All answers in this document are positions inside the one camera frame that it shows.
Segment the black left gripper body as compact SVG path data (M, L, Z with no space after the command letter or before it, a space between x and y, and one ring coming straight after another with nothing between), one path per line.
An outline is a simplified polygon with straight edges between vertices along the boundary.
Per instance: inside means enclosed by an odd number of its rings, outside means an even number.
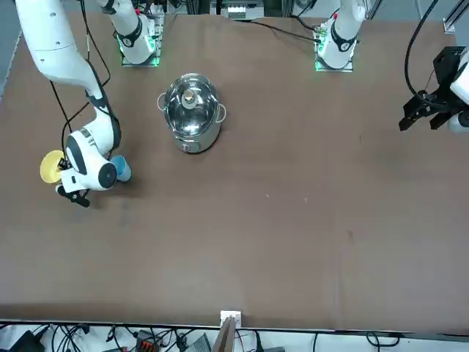
M438 83L435 91L437 96L448 94L450 85L457 75L461 58L466 52L465 46L446 46L434 58L433 66Z

